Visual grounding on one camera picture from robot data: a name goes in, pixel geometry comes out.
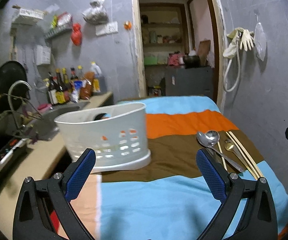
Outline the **gold spoon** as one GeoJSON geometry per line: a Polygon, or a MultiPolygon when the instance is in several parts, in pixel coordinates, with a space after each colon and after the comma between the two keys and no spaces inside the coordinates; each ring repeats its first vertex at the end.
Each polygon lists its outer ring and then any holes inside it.
{"type": "Polygon", "coordinates": [[[237,149],[237,147],[235,146],[235,144],[234,144],[230,139],[227,139],[227,140],[225,141],[224,147],[225,147],[225,149],[226,149],[227,151],[234,153],[235,156],[236,156],[240,161],[242,161],[242,155],[241,155],[241,153],[239,152],[239,150],[237,149]]]}

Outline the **chrome kitchen faucet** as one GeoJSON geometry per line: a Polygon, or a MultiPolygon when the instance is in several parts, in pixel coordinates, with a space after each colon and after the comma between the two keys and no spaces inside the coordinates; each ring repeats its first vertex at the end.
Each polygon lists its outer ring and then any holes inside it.
{"type": "Polygon", "coordinates": [[[13,119],[14,119],[14,122],[15,122],[15,126],[17,128],[17,130],[20,129],[20,126],[19,126],[19,123],[15,117],[15,109],[13,107],[13,103],[12,103],[12,100],[13,99],[16,99],[16,100],[23,100],[23,97],[22,96],[15,96],[13,95],[13,90],[18,86],[18,85],[25,85],[25,87],[30,91],[32,90],[32,87],[31,85],[27,82],[27,81],[23,81],[23,80],[19,80],[19,81],[15,81],[11,87],[9,88],[8,90],[8,93],[7,93],[7,99],[8,99],[8,103],[9,103],[9,107],[10,107],[10,111],[11,111],[11,114],[13,116],[13,119]]]}

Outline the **hanging clear plastic bag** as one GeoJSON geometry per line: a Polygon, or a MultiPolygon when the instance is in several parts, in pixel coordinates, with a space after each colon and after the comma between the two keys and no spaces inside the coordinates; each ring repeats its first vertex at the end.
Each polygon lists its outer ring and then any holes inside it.
{"type": "Polygon", "coordinates": [[[257,24],[254,31],[254,43],[257,51],[257,57],[261,61],[264,61],[267,50],[267,39],[262,24],[258,19],[258,15],[256,15],[256,20],[257,24]]]}

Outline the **white rubber glove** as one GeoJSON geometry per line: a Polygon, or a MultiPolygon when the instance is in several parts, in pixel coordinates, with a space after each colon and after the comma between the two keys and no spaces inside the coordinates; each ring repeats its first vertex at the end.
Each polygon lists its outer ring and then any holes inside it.
{"type": "Polygon", "coordinates": [[[254,32],[244,29],[242,31],[242,38],[239,45],[239,49],[244,49],[245,51],[252,50],[254,48],[254,32]]]}

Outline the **white plastic utensil basket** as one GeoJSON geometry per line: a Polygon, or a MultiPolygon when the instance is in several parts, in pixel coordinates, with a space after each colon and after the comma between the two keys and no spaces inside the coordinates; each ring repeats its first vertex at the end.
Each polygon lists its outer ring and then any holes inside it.
{"type": "Polygon", "coordinates": [[[138,170],[151,162],[144,103],[68,112],[54,122],[74,162],[87,148],[94,150],[94,173],[138,170]]]}

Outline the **wooden cutting board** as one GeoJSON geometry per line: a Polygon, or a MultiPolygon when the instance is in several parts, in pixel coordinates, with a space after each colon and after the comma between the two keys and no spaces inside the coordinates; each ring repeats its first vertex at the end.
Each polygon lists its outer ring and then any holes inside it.
{"type": "Polygon", "coordinates": [[[206,66],[207,55],[209,54],[210,46],[211,46],[210,40],[203,40],[200,41],[199,43],[197,56],[199,57],[200,65],[202,67],[206,66]]]}

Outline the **dark grey cabinet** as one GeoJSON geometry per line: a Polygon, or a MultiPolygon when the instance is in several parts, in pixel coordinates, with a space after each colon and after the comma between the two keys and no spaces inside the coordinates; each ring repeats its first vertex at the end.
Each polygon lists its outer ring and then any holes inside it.
{"type": "Polygon", "coordinates": [[[173,68],[165,72],[166,96],[204,95],[213,98],[213,70],[211,67],[173,68]]]}

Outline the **black bowl on cabinet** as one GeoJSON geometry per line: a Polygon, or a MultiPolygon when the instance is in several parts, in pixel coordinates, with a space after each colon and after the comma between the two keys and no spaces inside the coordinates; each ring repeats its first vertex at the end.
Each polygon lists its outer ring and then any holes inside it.
{"type": "Polygon", "coordinates": [[[185,69],[201,67],[200,58],[197,55],[194,56],[185,55],[183,57],[183,62],[185,65],[185,69]]]}

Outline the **pink cloth on cabinet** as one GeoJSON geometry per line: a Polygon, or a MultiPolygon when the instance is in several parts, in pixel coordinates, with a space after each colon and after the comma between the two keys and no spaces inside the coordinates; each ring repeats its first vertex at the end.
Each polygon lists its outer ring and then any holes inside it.
{"type": "Polygon", "coordinates": [[[184,57],[184,54],[179,53],[179,52],[169,54],[168,65],[169,66],[175,66],[175,67],[184,65],[183,57],[184,57]]]}

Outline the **wooden shelf unit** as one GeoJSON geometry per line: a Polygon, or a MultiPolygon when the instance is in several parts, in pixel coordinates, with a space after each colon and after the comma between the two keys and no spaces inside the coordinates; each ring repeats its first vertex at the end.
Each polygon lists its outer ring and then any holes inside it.
{"type": "Polygon", "coordinates": [[[156,56],[158,64],[145,66],[146,94],[163,95],[168,57],[188,52],[185,6],[180,3],[141,3],[143,64],[144,57],[156,56]]]}

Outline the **white wall box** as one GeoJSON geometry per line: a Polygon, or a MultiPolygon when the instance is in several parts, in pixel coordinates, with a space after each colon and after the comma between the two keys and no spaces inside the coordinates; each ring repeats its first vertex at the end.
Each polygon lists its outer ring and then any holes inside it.
{"type": "Polygon", "coordinates": [[[51,63],[51,48],[48,46],[37,45],[35,48],[35,56],[37,66],[48,65],[51,63]]]}

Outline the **metal wall spice rack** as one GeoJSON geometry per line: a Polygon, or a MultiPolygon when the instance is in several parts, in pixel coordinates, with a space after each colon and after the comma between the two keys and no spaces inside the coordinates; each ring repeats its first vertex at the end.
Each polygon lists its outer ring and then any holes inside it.
{"type": "Polygon", "coordinates": [[[67,31],[71,31],[72,30],[72,25],[71,24],[64,24],[62,26],[56,27],[54,29],[51,29],[49,32],[47,32],[44,35],[44,39],[45,40],[50,40],[54,37],[57,37],[67,31]]]}

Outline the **orange wall hook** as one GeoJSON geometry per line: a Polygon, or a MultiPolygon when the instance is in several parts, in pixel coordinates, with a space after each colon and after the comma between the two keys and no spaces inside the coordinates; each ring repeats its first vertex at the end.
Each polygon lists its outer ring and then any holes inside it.
{"type": "Polygon", "coordinates": [[[123,26],[124,26],[125,30],[131,30],[132,29],[132,23],[130,21],[125,21],[123,26]]]}

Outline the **white wall basket shelf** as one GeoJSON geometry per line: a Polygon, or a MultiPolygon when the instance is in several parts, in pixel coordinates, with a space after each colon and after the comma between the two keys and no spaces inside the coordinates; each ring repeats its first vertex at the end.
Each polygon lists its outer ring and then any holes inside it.
{"type": "Polygon", "coordinates": [[[11,20],[12,24],[34,25],[43,20],[46,14],[45,11],[39,9],[28,9],[20,7],[19,5],[13,5],[12,8],[16,10],[11,20]]]}

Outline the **grey plastic bag on wall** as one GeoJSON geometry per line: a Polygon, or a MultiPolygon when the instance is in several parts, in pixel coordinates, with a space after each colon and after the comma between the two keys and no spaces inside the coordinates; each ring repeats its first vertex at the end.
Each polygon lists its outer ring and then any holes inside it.
{"type": "Polygon", "coordinates": [[[105,24],[109,20],[109,16],[104,7],[105,0],[92,0],[90,7],[82,12],[83,19],[92,25],[105,24]]]}

